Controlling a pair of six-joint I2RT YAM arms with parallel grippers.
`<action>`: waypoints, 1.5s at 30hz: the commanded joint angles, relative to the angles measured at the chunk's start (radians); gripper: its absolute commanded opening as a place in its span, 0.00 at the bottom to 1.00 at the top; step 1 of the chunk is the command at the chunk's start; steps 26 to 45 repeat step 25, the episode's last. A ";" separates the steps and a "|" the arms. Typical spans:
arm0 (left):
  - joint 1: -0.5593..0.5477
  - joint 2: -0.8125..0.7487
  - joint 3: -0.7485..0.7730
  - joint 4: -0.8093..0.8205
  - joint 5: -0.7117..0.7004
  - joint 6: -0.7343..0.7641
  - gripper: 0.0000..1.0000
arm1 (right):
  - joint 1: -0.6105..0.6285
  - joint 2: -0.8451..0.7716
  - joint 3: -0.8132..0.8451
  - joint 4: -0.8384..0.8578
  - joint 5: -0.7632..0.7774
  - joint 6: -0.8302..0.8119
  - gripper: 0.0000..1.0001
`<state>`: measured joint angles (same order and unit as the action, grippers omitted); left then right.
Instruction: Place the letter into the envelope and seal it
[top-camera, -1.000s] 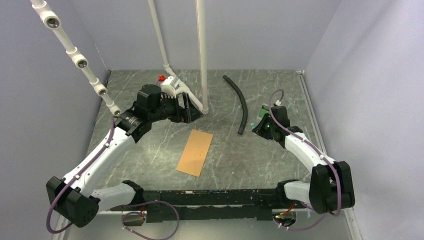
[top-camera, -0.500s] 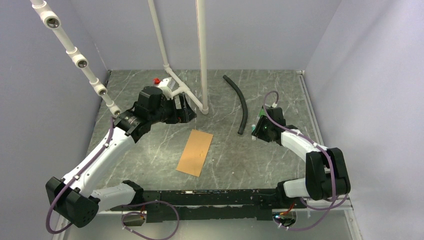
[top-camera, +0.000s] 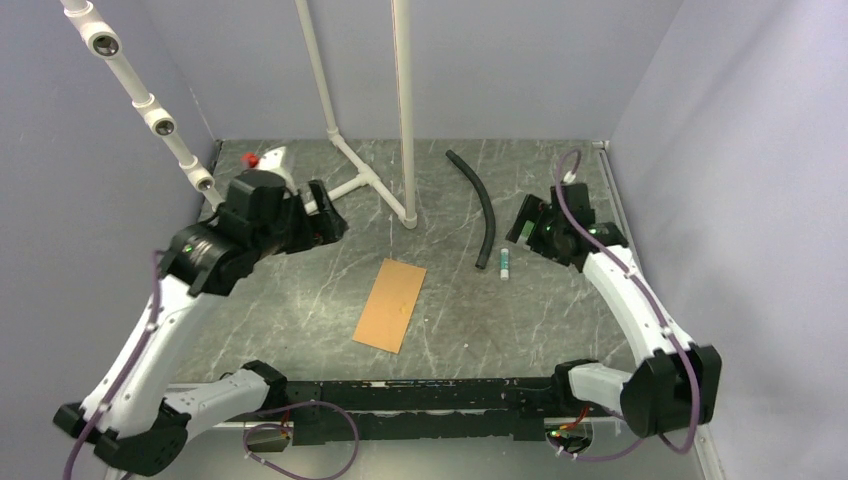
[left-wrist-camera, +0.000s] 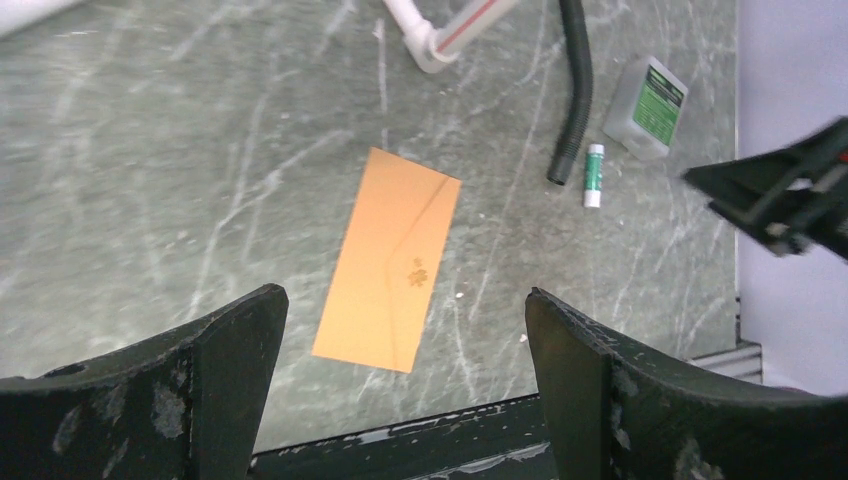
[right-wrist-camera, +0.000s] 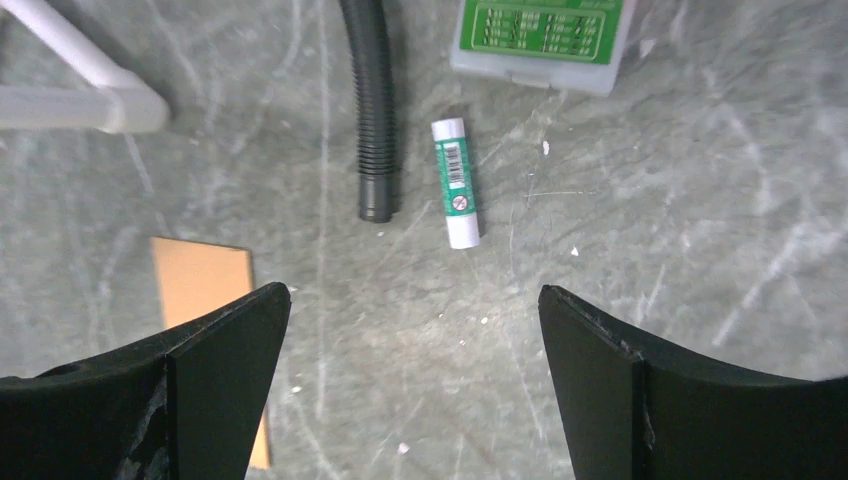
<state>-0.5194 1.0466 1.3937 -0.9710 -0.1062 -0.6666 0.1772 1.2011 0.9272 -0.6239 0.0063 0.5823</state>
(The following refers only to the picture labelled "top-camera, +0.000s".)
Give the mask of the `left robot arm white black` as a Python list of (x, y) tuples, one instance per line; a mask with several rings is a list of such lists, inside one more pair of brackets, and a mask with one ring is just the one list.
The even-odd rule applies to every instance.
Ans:
[(168, 388), (203, 321), (260, 261), (343, 238), (347, 223), (324, 183), (313, 179), (309, 190), (314, 211), (282, 174), (246, 169), (229, 182), (210, 217), (178, 231), (155, 253), (151, 296), (118, 357), (85, 399), (54, 415), (74, 441), (73, 455), (91, 445), (110, 469), (152, 477), (221, 422), (250, 412), (272, 420), (285, 411), (287, 378), (256, 360), (188, 392)]

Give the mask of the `green white glue stick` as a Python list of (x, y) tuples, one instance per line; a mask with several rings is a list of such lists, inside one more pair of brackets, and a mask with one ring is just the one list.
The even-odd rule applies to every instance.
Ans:
[(499, 278), (502, 281), (510, 279), (510, 251), (508, 248), (500, 249)]

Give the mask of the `brown paper envelope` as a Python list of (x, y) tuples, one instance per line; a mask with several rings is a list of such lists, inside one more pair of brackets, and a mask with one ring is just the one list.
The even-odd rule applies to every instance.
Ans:
[(352, 339), (398, 354), (426, 273), (425, 268), (384, 259)]

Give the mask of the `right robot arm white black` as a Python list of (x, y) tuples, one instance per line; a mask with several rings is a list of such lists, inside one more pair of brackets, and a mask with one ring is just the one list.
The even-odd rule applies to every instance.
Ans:
[(612, 312), (636, 365), (632, 373), (591, 359), (556, 366), (555, 409), (574, 415), (588, 403), (604, 407), (640, 438), (709, 423), (722, 370), (716, 348), (697, 344), (672, 319), (619, 227), (597, 221), (586, 184), (558, 184), (550, 194), (550, 200), (524, 197), (507, 241), (583, 274)]

